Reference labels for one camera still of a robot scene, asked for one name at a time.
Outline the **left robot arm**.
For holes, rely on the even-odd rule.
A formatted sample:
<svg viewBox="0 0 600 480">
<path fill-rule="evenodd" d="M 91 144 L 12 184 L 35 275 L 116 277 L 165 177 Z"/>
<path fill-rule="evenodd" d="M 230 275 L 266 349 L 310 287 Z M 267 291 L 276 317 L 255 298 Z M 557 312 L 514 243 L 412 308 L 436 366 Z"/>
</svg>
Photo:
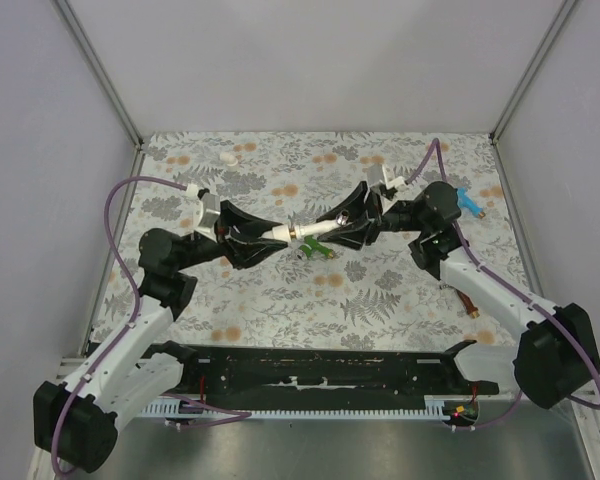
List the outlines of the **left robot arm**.
<svg viewBox="0 0 600 480">
<path fill-rule="evenodd" d="M 131 314 L 64 380 L 45 382 L 34 394 L 34 442 L 49 452 L 56 477 L 99 469 L 119 434 L 152 401 L 172 388 L 186 393 L 199 384 L 200 368 L 190 362 L 194 351 L 173 341 L 139 362 L 191 301 L 198 281 L 185 269 L 220 257 L 249 268 L 295 237 L 294 228 L 228 201 L 202 204 L 189 234 L 153 228 L 142 235 L 143 278 L 131 284 Z"/>
</svg>

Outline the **white pipe elbow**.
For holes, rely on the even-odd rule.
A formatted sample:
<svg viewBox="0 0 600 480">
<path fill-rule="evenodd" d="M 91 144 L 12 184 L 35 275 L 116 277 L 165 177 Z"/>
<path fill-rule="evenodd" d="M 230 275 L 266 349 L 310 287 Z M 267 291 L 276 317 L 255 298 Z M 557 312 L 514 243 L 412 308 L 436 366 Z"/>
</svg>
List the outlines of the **white pipe elbow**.
<svg viewBox="0 0 600 480">
<path fill-rule="evenodd" d="M 234 167 L 239 164 L 238 158 L 230 152 L 222 152 L 219 159 L 228 167 Z"/>
</svg>

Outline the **white chrome faucet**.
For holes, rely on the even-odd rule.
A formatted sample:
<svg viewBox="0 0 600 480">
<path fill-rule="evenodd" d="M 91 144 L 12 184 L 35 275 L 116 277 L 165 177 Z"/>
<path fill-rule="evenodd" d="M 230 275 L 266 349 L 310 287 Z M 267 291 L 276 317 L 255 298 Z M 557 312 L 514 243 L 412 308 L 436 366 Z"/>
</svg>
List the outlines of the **white chrome faucet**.
<svg viewBox="0 0 600 480">
<path fill-rule="evenodd" d="M 345 226 L 349 220 L 347 210 L 339 211 L 334 219 L 322 220 L 309 225 L 296 225 L 289 229 L 290 238 L 304 240 L 309 236 L 317 238 L 318 236 L 336 230 Z"/>
</svg>

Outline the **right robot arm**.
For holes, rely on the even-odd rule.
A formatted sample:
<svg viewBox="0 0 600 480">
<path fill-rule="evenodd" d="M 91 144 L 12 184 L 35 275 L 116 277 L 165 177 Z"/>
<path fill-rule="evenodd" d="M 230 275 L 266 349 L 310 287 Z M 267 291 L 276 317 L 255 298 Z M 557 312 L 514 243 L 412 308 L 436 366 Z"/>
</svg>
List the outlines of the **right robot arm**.
<svg viewBox="0 0 600 480">
<path fill-rule="evenodd" d="M 575 303 L 546 300 L 479 259 L 460 231 L 460 215 L 457 190 L 444 181 L 429 184 L 413 200 L 360 183 L 322 215 L 335 227 L 318 238 L 360 250 L 384 232 L 417 233 L 409 250 L 418 268 L 467 295 L 516 341 L 508 375 L 529 400 L 549 409 L 575 400 L 576 391 L 592 382 L 598 402 L 577 402 L 600 410 L 600 356 L 587 312 Z"/>
</svg>

